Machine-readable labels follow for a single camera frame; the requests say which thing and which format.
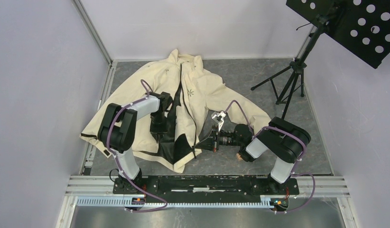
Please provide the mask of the cream zip-up jacket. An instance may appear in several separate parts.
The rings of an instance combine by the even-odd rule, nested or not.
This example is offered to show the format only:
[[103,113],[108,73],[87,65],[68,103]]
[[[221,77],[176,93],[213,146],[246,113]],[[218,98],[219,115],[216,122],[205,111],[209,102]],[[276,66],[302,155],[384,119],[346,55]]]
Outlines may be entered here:
[[149,132],[149,115],[137,122],[133,154],[141,159],[159,162],[168,169],[182,173],[185,165],[201,153],[193,145],[199,136],[209,111],[225,111],[235,124],[248,124],[258,132],[270,122],[268,114],[241,94],[228,88],[219,75],[203,66],[200,56],[180,54],[173,50],[168,58],[149,62],[128,77],[105,101],[81,132],[81,139],[95,146],[106,157],[106,147],[97,134],[108,104],[126,105],[142,98],[146,81],[155,93],[179,95],[176,108],[175,143],[173,152],[163,152]]

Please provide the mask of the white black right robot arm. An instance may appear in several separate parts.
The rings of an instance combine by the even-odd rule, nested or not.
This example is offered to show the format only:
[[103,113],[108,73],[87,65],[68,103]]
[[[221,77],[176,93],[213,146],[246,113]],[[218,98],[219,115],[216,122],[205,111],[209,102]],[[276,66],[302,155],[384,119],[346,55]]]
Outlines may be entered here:
[[255,135],[246,124],[237,124],[233,132],[213,126],[210,133],[195,145],[195,148],[216,152],[219,146],[238,146],[238,155],[246,162],[253,162],[265,151],[276,155],[276,161],[268,180],[268,189],[280,194],[287,188],[287,180],[293,175],[295,165],[302,160],[311,135],[304,129],[274,117],[268,126]]

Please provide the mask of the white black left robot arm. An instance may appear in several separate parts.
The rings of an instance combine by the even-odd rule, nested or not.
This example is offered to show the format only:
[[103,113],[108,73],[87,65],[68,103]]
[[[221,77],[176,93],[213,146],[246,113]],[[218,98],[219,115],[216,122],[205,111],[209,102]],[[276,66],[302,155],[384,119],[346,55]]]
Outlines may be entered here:
[[150,115],[149,132],[159,142],[168,136],[168,121],[165,112],[173,103],[169,93],[150,92],[141,99],[125,106],[111,103],[103,116],[97,138],[113,155],[119,175],[125,179],[125,188],[130,193],[142,190],[142,172],[133,155],[137,121]]

